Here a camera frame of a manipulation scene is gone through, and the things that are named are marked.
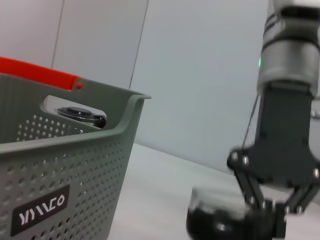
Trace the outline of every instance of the silver metal cylinder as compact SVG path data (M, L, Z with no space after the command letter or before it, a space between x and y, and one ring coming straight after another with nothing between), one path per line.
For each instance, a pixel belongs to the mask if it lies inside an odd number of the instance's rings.
M271 82L297 82L309 85L313 96L318 92L320 54L306 41L280 40L261 53L257 91L262 94Z

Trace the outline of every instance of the red handle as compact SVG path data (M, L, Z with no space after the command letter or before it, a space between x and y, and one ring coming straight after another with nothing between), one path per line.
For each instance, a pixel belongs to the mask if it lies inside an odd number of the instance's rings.
M0 56L0 73L71 90L78 76Z

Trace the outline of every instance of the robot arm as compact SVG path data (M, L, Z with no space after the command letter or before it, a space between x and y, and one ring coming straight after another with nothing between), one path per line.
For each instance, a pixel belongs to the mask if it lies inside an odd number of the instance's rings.
M269 1L257 81L260 107L255 142L247 148L234 148L227 159L250 213L241 224L219 209L211 218L201 215L203 212L196 221L188 217L187 229L195 239L233 239L230 234L235 234L232 231L239 230L236 226L240 225L244 226L241 233L252 231L259 233L259 238L241 238L239 232L237 239L284 238L286 215L302 214L318 193L320 161L309 148L309 130L311 104L318 92L319 25L320 0ZM294 192L286 202L274 202L265 199L260 185L285 187ZM226 222L229 227L220 228L221 234L208 227L208 238L196 238L194 230L199 233L199 226L205 222L196 223L204 217L206 221L218 219L220 225Z

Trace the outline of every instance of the white wall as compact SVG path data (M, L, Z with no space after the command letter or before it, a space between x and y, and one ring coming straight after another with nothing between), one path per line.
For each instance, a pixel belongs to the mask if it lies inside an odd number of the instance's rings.
M268 1L150 0L131 89L136 142L226 170L254 103Z
M0 1L0 56L51 67L62 3Z
M148 0L65 0L53 68L129 88Z

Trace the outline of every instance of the table surface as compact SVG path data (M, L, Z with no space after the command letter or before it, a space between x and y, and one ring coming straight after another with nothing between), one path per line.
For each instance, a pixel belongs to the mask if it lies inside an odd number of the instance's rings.
M236 179L199 164L134 144L108 240L189 240L186 217L192 187L241 194ZM263 188L276 200L287 193ZM286 240L318 240L320 206L289 216Z

